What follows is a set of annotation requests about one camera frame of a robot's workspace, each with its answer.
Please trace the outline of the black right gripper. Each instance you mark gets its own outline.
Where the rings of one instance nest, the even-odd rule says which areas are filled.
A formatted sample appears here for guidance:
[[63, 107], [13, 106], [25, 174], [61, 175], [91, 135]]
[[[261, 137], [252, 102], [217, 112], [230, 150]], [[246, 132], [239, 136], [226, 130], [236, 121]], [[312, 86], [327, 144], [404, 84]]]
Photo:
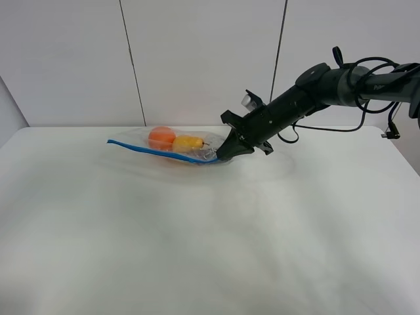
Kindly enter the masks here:
[[243, 117], [230, 110], [225, 111], [220, 118], [231, 130], [217, 149], [217, 157], [229, 161], [236, 156], [252, 154], [255, 148], [270, 154], [272, 147], [266, 141], [280, 131], [280, 108], [286, 103], [287, 93], [282, 93]]

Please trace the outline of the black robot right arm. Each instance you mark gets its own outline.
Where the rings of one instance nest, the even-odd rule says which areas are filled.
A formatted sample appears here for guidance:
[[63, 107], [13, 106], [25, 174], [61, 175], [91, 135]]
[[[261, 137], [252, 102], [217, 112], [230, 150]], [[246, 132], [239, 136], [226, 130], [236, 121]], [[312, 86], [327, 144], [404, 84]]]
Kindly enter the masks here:
[[221, 161], [252, 154], [256, 148], [266, 155], [273, 149], [268, 140], [305, 116], [330, 106], [347, 106], [363, 110], [370, 100], [409, 104], [409, 117], [419, 119], [419, 65], [416, 63], [391, 66], [389, 73], [378, 74], [358, 63], [343, 64], [337, 69], [321, 63], [313, 66], [296, 80], [294, 86], [268, 104], [249, 93], [255, 107], [240, 117], [227, 110], [222, 122], [231, 131], [217, 150]]

